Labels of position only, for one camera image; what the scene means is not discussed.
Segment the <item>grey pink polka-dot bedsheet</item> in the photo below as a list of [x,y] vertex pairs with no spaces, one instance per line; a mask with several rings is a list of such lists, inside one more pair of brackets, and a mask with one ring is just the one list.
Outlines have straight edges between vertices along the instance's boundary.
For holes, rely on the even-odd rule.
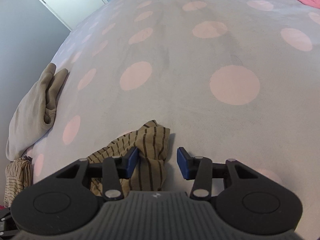
[[176,150],[236,159],[302,201],[319,237],[319,9],[298,0],[113,0],[68,35],[55,124],[28,154],[34,181],[155,120]]

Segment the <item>olive striped pants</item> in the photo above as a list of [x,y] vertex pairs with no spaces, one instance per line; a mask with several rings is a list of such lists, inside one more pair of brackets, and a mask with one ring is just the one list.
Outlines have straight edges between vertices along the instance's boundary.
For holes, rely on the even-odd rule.
[[92,163],[102,163],[107,157],[123,157],[127,151],[139,149],[139,160],[130,179],[120,179],[124,196],[130,191],[161,191],[167,171],[164,167],[169,150],[170,129],[150,120],[136,131],[111,141],[106,147],[87,157]]

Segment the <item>folded beige sweater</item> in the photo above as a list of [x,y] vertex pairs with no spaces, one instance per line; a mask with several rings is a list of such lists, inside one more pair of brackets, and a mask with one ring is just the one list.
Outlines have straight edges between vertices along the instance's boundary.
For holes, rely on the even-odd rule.
[[50,63],[23,97],[9,124],[5,149],[8,160],[19,159],[51,129],[56,117],[57,96],[67,75],[66,68],[57,72],[56,65]]

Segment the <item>folded olive striped garment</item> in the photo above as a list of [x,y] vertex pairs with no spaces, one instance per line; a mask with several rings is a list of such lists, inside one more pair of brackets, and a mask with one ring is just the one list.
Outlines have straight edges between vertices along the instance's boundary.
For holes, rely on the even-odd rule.
[[32,158],[23,156],[11,162],[5,168],[4,206],[10,207],[15,197],[24,189],[32,185]]

